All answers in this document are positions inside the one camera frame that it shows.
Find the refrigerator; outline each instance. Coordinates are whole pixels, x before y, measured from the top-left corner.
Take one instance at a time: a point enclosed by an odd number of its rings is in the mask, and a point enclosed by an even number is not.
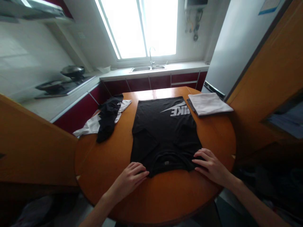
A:
[[[202,93],[216,92],[227,100],[284,2],[230,1]]]

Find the nike logo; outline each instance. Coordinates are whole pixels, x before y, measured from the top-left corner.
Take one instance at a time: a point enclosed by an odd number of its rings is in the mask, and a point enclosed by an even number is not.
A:
[[[178,115],[190,114],[189,108],[187,107],[185,101],[183,101],[180,104],[177,104],[177,105],[175,105],[171,108],[163,110],[163,111],[161,111],[161,113],[164,112],[164,111],[167,111],[167,110],[172,110],[171,115],[170,115],[171,117],[178,116]]]

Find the red cabinet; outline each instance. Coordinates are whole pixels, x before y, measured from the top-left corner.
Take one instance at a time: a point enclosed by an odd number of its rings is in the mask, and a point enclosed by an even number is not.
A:
[[[197,83],[190,83],[190,84],[176,84],[172,85],[171,87],[191,87],[193,89],[196,89],[196,84]]]
[[[90,94],[87,93],[83,99],[56,120],[54,125],[72,134],[74,131],[82,128],[97,109],[98,104]]]
[[[99,83],[93,90],[89,91],[89,93],[99,104],[103,104],[110,98],[110,94],[102,82]]]
[[[151,89],[148,78],[128,79],[127,82],[131,91],[143,91]]]
[[[105,86],[112,96],[130,92],[126,80],[104,81]]]
[[[187,81],[197,81],[199,73],[186,73],[186,74],[177,74],[171,76],[172,83],[180,83]]]
[[[206,75],[207,75],[207,72],[200,72],[199,80],[198,80],[197,88],[196,88],[198,91],[202,90]]]
[[[162,88],[170,88],[170,75],[167,76],[159,76],[159,77],[150,77],[151,89],[162,89]]]
[[[207,72],[185,73],[171,76],[171,87],[187,86],[198,91],[202,90]]]

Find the range hood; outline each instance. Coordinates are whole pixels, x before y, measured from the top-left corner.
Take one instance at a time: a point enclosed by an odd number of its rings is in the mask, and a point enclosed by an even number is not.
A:
[[[39,20],[66,17],[60,6],[43,0],[0,0],[0,20]]]

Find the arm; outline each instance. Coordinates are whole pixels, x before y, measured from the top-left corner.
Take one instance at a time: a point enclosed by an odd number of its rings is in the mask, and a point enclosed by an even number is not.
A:
[[[141,163],[132,162],[129,164],[101,197],[93,211],[80,224],[80,227],[102,226],[114,206],[134,191],[146,179],[148,174],[149,172]]]
[[[204,167],[196,167],[195,170],[232,191],[259,226],[290,226],[232,175],[210,150],[203,148],[195,153],[194,157],[197,156],[203,157],[205,161],[194,159],[194,163]]]

